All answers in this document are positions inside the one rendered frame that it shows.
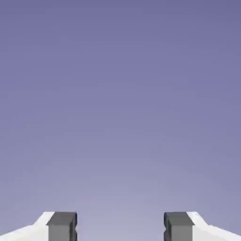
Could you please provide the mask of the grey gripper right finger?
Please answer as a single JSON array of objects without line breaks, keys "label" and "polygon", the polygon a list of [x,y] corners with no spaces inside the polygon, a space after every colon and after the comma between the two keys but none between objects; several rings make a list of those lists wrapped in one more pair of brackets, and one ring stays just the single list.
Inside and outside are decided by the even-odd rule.
[{"label": "grey gripper right finger", "polygon": [[241,235],[209,225],[196,211],[165,212],[163,241],[241,241]]}]

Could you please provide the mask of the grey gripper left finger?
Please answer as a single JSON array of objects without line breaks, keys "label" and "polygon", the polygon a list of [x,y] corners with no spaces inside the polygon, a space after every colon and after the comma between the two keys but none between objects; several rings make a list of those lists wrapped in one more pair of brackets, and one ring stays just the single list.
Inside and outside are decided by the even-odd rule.
[{"label": "grey gripper left finger", "polygon": [[0,235],[0,241],[78,241],[77,213],[45,211],[32,225]]}]

